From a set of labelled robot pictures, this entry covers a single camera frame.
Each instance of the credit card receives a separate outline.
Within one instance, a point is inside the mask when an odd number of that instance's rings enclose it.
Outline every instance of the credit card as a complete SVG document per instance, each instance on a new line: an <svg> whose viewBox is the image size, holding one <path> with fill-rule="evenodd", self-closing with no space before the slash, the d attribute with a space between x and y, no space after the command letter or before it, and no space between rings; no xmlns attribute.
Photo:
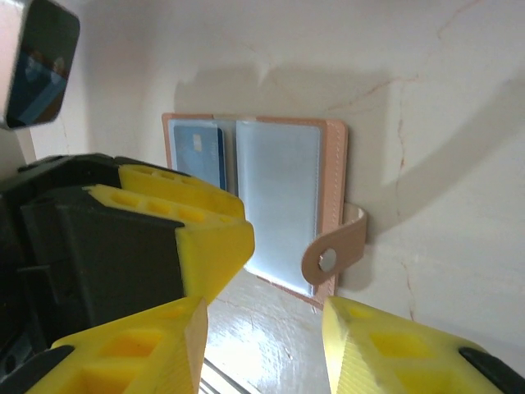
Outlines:
<svg viewBox="0 0 525 394"><path fill-rule="evenodd" d="M174 169L226 190L224 135L218 127L180 126L171 128Z"/></svg>

